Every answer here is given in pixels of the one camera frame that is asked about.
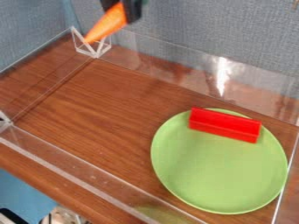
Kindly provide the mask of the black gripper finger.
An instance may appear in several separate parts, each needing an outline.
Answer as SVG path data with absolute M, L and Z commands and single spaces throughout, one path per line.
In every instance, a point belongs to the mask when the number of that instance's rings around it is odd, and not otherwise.
M 118 0 L 98 0 L 104 11 L 108 11 L 118 2 Z
M 141 17 L 142 0 L 121 0 L 125 11 L 125 20 L 132 24 Z

